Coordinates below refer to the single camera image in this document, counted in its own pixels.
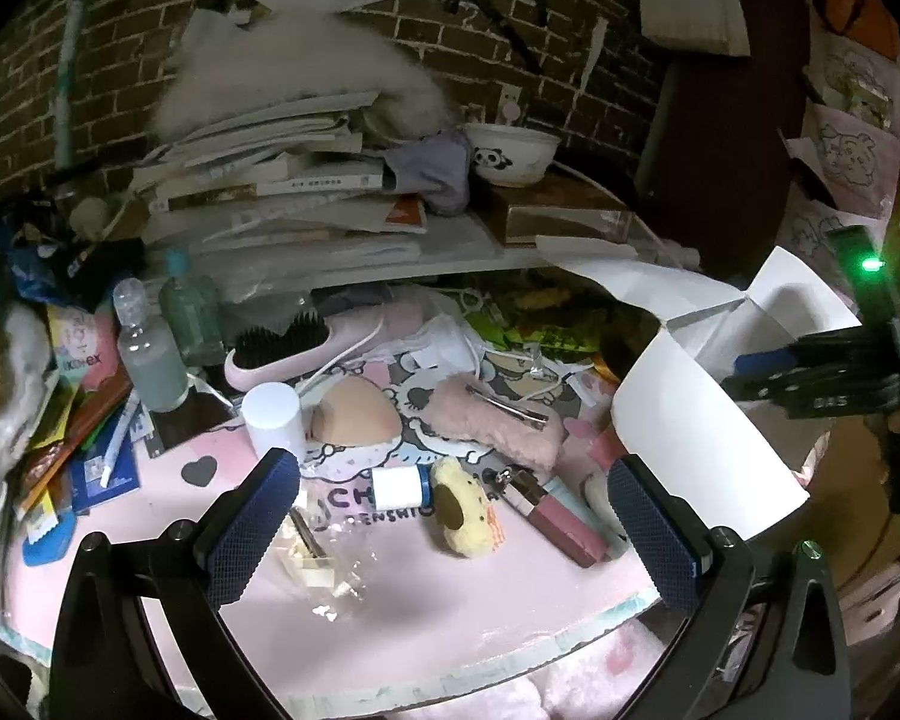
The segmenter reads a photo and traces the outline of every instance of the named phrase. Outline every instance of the panda face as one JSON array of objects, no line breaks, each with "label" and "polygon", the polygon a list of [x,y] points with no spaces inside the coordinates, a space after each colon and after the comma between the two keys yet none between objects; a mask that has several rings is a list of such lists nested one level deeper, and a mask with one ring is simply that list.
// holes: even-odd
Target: panda face
[{"label": "panda face", "polygon": [[504,170],[514,163],[504,156],[500,148],[478,148],[473,158],[480,167],[489,167],[490,170]]}]

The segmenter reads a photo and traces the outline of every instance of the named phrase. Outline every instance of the white plush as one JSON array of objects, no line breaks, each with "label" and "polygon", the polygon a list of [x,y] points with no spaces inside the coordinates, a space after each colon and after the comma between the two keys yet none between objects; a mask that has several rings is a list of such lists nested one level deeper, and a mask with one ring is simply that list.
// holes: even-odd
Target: white plush
[{"label": "white plush", "polygon": [[637,620],[528,677],[389,720],[610,720],[663,655]]},{"label": "white plush", "polygon": [[378,91],[371,112],[394,136],[433,135],[451,124],[442,90],[388,39],[335,16],[279,13],[236,28],[207,20],[182,42],[178,77],[154,129],[170,143],[199,127],[297,98]]},{"label": "white plush", "polygon": [[43,403],[50,342],[39,317],[20,303],[0,312],[0,494],[7,471],[23,456]]}]

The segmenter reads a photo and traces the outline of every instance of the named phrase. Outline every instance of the panda bowl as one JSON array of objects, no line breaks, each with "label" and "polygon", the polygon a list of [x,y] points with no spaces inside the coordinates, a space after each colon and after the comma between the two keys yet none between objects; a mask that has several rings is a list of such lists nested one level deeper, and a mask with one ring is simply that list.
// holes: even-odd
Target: panda bowl
[{"label": "panda bowl", "polygon": [[473,143],[473,170],[501,187],[528,187],[543,179],[560,138],[525,127],[466,124]]}]

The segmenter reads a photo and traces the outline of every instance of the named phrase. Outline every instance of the open white box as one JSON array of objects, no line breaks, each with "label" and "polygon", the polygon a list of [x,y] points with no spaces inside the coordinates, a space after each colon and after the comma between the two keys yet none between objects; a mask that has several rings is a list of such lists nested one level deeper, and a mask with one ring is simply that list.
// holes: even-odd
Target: open white box
[{"label": "open white box", "polygon": [[604,241],[538,238],[551,263],[600,284],[660,320],[660,330],[615,394],[613,425],[672,495],[709,528],[752,538],[806,499],[794,479],[829,420],[789,420],[768,403],[742,406],[718,381],[738,355],[807,333],[859,324],[797,257],[776,248],[741,292],[691,271],[631,259]]}]

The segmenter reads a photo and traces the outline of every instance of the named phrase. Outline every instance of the green bottle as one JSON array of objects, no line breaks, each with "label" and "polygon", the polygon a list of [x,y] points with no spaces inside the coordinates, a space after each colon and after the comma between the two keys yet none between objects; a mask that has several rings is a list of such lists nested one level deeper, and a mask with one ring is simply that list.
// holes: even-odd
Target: green bottle
[{"label": "green bottle", "polygon": [[226,357],[220,329],[220,300],[207,276],[194,274],[185,250],[166,255],[167,282],[160,288],[160,310],[170,324],[183,362],[192,367],[219,365]]}]

